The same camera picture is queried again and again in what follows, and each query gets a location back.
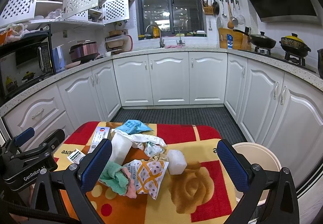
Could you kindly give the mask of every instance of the drawer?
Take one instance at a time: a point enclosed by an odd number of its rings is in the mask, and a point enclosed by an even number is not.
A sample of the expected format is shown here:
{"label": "drawer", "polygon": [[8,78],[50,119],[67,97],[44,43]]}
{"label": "drawer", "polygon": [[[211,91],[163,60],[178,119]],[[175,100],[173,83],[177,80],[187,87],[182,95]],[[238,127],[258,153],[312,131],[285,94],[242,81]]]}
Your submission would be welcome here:
{"label": "drawer", "polygon": [[64,111],[59,90],[53,84],[21,102],[4,116],[4,120],[13,136],[29,127],[38,135]]}
{"label": "drawer", "polygon": [[65,139],[68,138],[73,132],[73,126],[66,112],[62,113],[58,118],[52,121],[41,133],[27,141],[22,145],[21,150],[26,151],[33,148],[37,148],[51,133],[57,129],[62,129],[65,132]]}

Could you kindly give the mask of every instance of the speckled countertop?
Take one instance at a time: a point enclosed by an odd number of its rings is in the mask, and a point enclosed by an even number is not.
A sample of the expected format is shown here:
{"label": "speckled countertop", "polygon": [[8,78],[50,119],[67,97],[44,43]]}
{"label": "speckled countertop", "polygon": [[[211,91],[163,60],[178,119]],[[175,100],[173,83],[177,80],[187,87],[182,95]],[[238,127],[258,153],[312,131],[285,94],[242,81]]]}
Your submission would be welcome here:
{"label": "speckled countertop", "polygon": [[310,83],[317,89],[321,90],[323,92],[323,79],[319,77],[318,74],[314,72],[307,71],[305,69],[299,68],[297,66],[291,65],[289,63],[282,62],[277,59],[273,59],[270,57],[266,57],[259,54],[253,54],[250,52],[245,51],[238,51],[238,50],[232,50],[232,49],[222,49],[217,47],[206,47],[206,46],[186,46],[182,48],[157,48],[157,49],[145,49],[145,50],[138,50],[138,51],[132,51],[132,52],[126,52],[126,53],[120,53],[118,55],[113,55],[109,57],[104,57],[102,59],[94,60],[79,66],[76,66],[74,68],[65,70],[63,72],[60,72],[56,75],[53,75],[38,84],[33,85],[32,87],[29,87],[27,90],[21,92],[19,95],[16,95],[14,98],[6,102],[3,106],[0,107],[0,116],[4,116],[6,113],[8,113],[10,110],[12,110],[15,106],[17,106],[19,103],[27,99],[29,96],[35,94],[39,90],[45,88],[46,86],[49,86],[50,84],[53,84],[60,79],[67,77],[71,74],[74,74],[76,72],[79,72],[83,69],[89,68],[91,66],[122,57],[129,57],[129,56],[136,56],[136,55],[145,55],[145,54],[156,54],[156,53],[170,53],[170,52],[222,52],[222,53],[230,53],[239,55],[242,57],[246,57],[252,60],[256,60],[271,66],[274,66],[276,68],[279,68],[283,71],[286,71],[290,74],[293,74],[302,80]]}

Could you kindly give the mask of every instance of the black cable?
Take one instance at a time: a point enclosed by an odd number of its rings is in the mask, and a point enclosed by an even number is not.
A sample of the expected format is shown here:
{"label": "black cable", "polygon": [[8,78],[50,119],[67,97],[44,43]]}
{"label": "black cable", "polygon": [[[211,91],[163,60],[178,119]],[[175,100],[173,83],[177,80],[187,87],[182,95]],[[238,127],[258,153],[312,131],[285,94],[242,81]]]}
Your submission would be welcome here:
{"label": "black cable", "polygon": [[2,200],[2,202],[7,205],[8,212],[18,216],[29,217],[29,218],[39,219],[39,220],[56,221],[56,222],[65,223],[65,224],[81,224],[79,220],[73,219],[68,216],[46,212],[38,209],[31,209],[11,202],[7,202],[5,200]]}

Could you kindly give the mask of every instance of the orange and white snack package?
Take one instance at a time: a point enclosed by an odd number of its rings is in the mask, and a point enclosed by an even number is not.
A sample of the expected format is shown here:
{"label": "orange and white snack package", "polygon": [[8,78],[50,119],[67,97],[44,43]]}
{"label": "orange and white snack package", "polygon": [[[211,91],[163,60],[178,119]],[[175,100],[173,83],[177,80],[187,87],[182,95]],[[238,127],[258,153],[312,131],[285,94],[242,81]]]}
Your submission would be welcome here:
{"label": "orange and white snack package", "polygon": [[137,194],[149,194],[153,199],[157,198],[161,181],[168,167],[167,161],[135,159],[123,166],[127,167],[131,173]]}

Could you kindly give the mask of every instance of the brown rose pattern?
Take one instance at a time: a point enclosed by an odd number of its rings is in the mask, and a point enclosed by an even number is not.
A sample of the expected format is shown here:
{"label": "brown rose pattern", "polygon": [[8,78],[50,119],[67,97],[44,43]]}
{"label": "brown rose pattern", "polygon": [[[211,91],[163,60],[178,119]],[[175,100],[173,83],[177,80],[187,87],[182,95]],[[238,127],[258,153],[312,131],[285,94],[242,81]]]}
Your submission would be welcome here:
{"label": "brown rose pattern", "polygon": [[214,193],[209,171],[199,162],[190,163],[181,175],[171,175],[171,199],[178,214],[191,214],[208,202]]}

